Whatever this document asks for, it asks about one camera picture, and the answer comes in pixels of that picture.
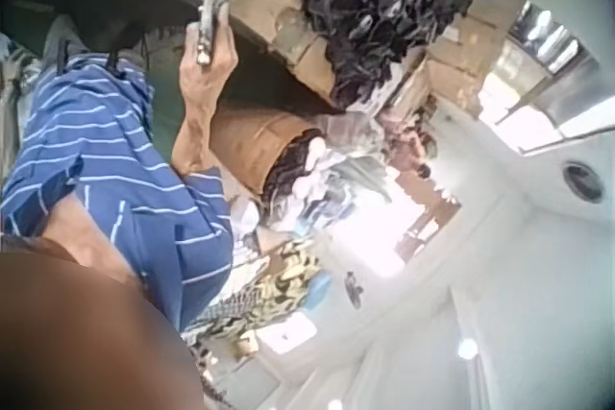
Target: hand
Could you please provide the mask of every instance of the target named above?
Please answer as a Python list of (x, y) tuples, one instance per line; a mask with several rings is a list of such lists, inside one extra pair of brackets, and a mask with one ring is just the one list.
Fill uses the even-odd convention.
[(185, 30), (184, 57), (180, 63), (180, 90), (184, 95), (186, 109), (207, 109), (213, 115), (222, 88), (237, 66), (228, 4), (218, 14), (213, 57), (209, 66), (203, 67), (196, 62), (198, 38), (198, 23), (188, 24)]

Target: round light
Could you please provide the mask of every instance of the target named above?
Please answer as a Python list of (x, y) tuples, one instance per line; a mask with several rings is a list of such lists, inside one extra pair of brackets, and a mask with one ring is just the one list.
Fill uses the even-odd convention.
[(464, 360), (472, 360), (479, 355), (479, 345), (471, 338), (466, 338), (459, 343), (457, 354)]
[(344, 404), (338, 398), (329, 402), (328, 410), (344, 410)]

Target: window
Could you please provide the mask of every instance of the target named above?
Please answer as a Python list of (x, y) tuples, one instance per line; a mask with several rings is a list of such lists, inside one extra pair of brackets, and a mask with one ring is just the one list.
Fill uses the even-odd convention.
[(361, 191), (355, 213), (332, 227), (332, 237), (380, 277), (393, 277), (404, 269), (395, 247), (425, 211), (395, 182), (388, 184), (387, 192), (391, 203), (378, 193)]
[(520, 154), (615, 129), (615, 84), (551, 12), (526, 2), (484, 82), (480, 120)]
[(510, 29), (510, 36), (552, 74), (557, 74), (581, 51), (578, 40), (554, 21), (550, 11), (541, 10), (529, 0)]
[(413, 202), (424, 205), (423, 213), (404, 233), (397, 244), (397, 254), (408, 262), (421, 252), (461, 209), (459, 202), (433, 180), (416, 180), (413, 176), (400, 181)]

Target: patterned cloth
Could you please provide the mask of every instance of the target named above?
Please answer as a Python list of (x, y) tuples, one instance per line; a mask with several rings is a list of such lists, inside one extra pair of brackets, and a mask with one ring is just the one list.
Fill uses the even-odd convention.
[(75, 193), (179, 330), (220, 291), (232, 265), (219, 171), (179, 178), (152, 146), (153, 88), (126, 60), (71, 58), (41, 75), (21, 150), (3, 189), (2, 228), (33, 236)]
[[(280, 251), (282, 270), (267, 275), (256, 284), (246, 287), (242, 294), (254, 301), (240, 316), (227, 316), (226, 311), (212, 313), (208, 308), (187, 330), (184, 338), (189, 344), (204, 338), (238, 338), (249, 330), (281, 322), (295, 312), (308, 296), (309, 283), (321, 271), (320, 262), (307, 243), (291, 242)], [(238, 303), (238, 308), (246, 304)], [(213, 319), (211, 314), (221, 314)]]

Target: cardboard box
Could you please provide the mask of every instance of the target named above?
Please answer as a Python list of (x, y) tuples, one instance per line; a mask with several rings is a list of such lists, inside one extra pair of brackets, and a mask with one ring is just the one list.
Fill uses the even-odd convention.
[(284, 148), (314, 126), (276, 109), (235, 109), (220, 105), (211, 121), (209, 145), (220, 162), (260, 196), (267, 175)]
[(486, 76), (504, 46), (506, 31), (472, 17), (459, 17), (428, 48), (431, 57), (476, 76)]
[(405, 120), (415, 110), (425, 104), (431, 92), (430, 76), (427, 68), (427, 59), (415, 69), (412, 75), (404, 82), (395, 99), (391, 103), (392, 117)]
[(240, 32), (264, 43), (291, 65), (316, 39), (305, 21), (301, 0), (233, 0), (231, 17)]
[(329, 96), (335, 76), (333, 75), (331, 64), (325, 58), (327, 41), (318, 37), (308, 47), (301, 60), (290, 69), (297, 80), (305, 84), (326, 102), (331, 101)]
[(507, 32), (525, 3), (526, 0), (474, 0), (468, 15)]
[(438, 60), (428, 60), (431, 93), (455, 103), (462, 109), (480, 113), (479, 93), (484, 76), (477, 77)]

